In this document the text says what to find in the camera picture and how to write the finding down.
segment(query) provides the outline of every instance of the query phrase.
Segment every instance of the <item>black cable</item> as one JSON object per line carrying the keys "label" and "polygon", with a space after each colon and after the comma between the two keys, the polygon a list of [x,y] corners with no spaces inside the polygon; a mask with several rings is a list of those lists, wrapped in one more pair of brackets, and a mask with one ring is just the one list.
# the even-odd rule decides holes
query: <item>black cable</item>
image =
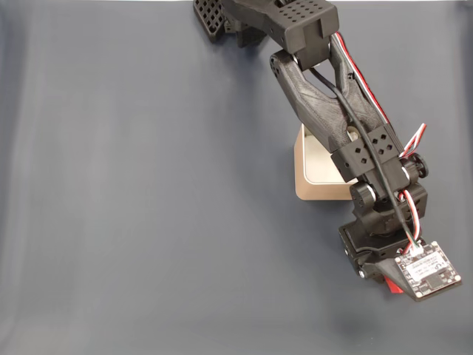
{"label": "black cable", "polygon": [[350,119],[355,124],[356,129],[360,132],[361,137],[363,138],[363,141],[367,145],[368,151],[370,152],[371,158],[373,162],[375,163],[376,169],[378,170],[378,175],[381,179],[381,182],[383,183],[383,187],[384,189],[386,189],[386,193],[388,194],[389,199],[391,200],[391,204],[392,204],[392,207],[394,208],[396,216],[398,217],[399,222],[401,223],[402,228],[406,232],[411,243],[417,246],[418,244],[415,242],[414,238],[412,237],[411,231],[406,223],[406,218],[404,218],[404,214],[399,208],[398,202],[396,201],[394,194],[392,193],[392,189],[389,184],[389,180],[387,179],[386,172],[384,171],[383,164],[379,160],[378,153],[376,152],[375,147],[371,143],[370,137],[368,136],[368,133],[366,129],[364,128],[363,124],[360,122],[359,118],[356,116],[355,111],[351,107],[350,103],[343,96],[343,94],[338,89],[338,87],[336,87],[334,84],[328,81],[320,72],[318,72],[314,68],[310,68],[310,72],[314,74],[315,77],[318,78],[326,87],[332,90],[332,92],[336,95],[337,99],[340,101],[340,104],[344,107]]}

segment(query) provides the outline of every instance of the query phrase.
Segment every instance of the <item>wire bundle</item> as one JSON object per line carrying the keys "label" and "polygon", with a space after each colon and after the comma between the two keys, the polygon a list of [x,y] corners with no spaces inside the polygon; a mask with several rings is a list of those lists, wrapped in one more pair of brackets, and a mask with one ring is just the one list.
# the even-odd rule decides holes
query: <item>wire bundle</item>
{"label": "wire bundle", "polygon": [[[350,68],[353,70],[355,73],[355,78],[360,85],[360,88],[363,90],[364,94],[372,104],[372,106],[375,108],[376,112],[380,116],[381,120],[388,124],[389,119],[387,118],[386,114],[384,113],[383,109],[381,108],[381,105],[378,103],[376,100],[376,97],[372,93],[370,87],[368,86],[368,83],[364,79],[363,75],[361,74],[361,71],[358,69],[356,66],[354,60],[352,59],[350,53],[348,52],[347,46],[344,43],[343,37],[341,36],[340,33],[335,33],[331,36],[332,43],[335,44],[340,50],[342,55],[344,56],[345,60],[347,63],[350,65]],[[409,209],[412,214],[412,219],[414,223],[414,235],[412,236],[412,233],[406,224],[406,219],[404,218],[404,214],[401,211],[398,201],[396,200],[394,196],[394,191],[391,189],[391,186],[389,184],[389,181],[387,179],[386,173],[384,172],[384,168],[382,166],[382,163],[379,159],[378,153],[375,150],[375,147],[371,143],[371,140],[361,124],[360,120],[356,117],[355,112],[353,111],[353,108],[350,106],[348,103],[347,99],[343,96],[341,91],[330,81],[328,81],[322,74],[320,74],[317,70],[314,68],[310,69],[310,71],[325,85],[327,86],[330,90],[333,91],[333,93],[337,96],[338,100],[340,101],[341,105],[344,107],[345,111],[347,112],[349,118],[351,121],[355,124],[356,128],[360,132],[365,144],[367,145],[368,151],[370,152],[371,158],[373,162],[375,163],[376,169],[378,170],[379,177],[381,179],[381,182],[383,183],[384,188],[387,191],[388,197],[392,203],[392,207],[395,210],[395,213],[399,219],[399,222],[401,223],[404,231],[406,232],[406,236],[409,239],[409,244],[407,247],[403,250],[403,254],[406,254],[412,246],[419,248],[419,245],[417,243],[417,239],[419,238],[421,234],[421,223],[419,220],[419,216],[417,213],[417,208],[415,206],[415,202],[412,199],[411,194],[407,190],[403,190],[398,194],[398,199],[399,200],[406,200]],[[418,147],[419,143],[421,142],[422,135],[425,131],[426,124],[422,124],[419,130],[415,133],[415,135],[411,138],[411,140],[408,142],[408,144],[404,147],[404,151],[399,155],[400,158],[402,157],[409,157]]]}

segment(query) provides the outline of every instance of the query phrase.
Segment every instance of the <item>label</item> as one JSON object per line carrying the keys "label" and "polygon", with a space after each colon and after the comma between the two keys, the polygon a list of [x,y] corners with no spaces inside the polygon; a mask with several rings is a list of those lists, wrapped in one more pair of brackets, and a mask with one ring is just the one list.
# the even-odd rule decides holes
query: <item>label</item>
{"label": "label", "polygon": [[410,273],[414,281],[421,281],[424,277],[439,272],[441,269],[446,268],[448,264],[442,258],[440,253],[436,251],[426,257],[423,257],[419,261],[406,266],[406,270]]}

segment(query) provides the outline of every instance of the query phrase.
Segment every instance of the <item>perforated bracket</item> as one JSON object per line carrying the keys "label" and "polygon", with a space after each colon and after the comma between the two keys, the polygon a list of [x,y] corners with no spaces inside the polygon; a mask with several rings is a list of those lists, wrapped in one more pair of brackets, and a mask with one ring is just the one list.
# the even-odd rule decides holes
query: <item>perforated bracket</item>
{"label": "perforated bracket", "polygon": [[306,70],[328,59],[329,36],[338,30],[337,9],[325,0],[221,0],[236,20],[270,36]]}
{"label": "perforated bracket", "polygon": [[[398,160],[401,151],[393,143],[386,125],[374,129],[368,135],[383,164],[392,159]],[[375,169],[370,152],[360,138],[336,150],[332,154],[332,160],[345,181],[351,181]]]}
{"label": "perforated bracket", "polygon": [[194,0],[194,12],[212,43],[225,33],[220,0]]}

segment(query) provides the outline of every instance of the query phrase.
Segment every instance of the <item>red and white wire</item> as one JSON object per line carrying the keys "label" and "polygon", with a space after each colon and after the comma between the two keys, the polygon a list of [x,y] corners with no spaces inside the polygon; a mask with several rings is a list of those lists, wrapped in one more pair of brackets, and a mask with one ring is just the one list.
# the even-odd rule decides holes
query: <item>red and white wire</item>
{"label": "red and white wire", "polygon": [[[407,204],[409,205],[409,209],[411,210],[412,214],[412,220],[414,221],[414,240],[419,239],[419,236],[421,235],[421,222],[419,220],[419,214],[417,213],[417,207],[415,207],[415,202],[412,199],[411,194],[407,190],[403,190],[399,194],[399,198],[403,199],[403,197],[406,198]],[[409,244],[407,244],[406,248],[403,250],[402,254],[407,254],[407,252],[412,248],[412,241],[409,241]]]}
{"label": "red and white wire", "polygon": [[400,158],[404,156],[409,156],[417,149],[419,143],[421,142],[422,135],[426,130],[427,125],[421,124],[417,132],[412,136],[409,142],[407,142],[406,146],[404,147],[404,151],[399,155]]}
{"label": "red and white wire", "polygon": [[348,52],[348,49],[347,49],[347,46],[345,46],[343,37],[341,36],[340,33],[335,32],[333,35],[331,35],[331,38],[332,38],[332,43],[335,44],[341,50],[351,70],[355,73],[356,80],[360,84],[360,87],[363,90],[364,94],[368,97],[368,100],[371,102],[372,106],[375,108],[376,112],[379,114],[379,116],[384,121],[384,123],[388,124],[389,123],[388,117],[384,113],[383,109],[381,108],[381,105],[378,103],[378,101],[376,100],[376,97],[374,96],[370,87],[368,86],[368,83],[364,80],[364,77],[361,74],[361,71],[358,69],[350,53]]}

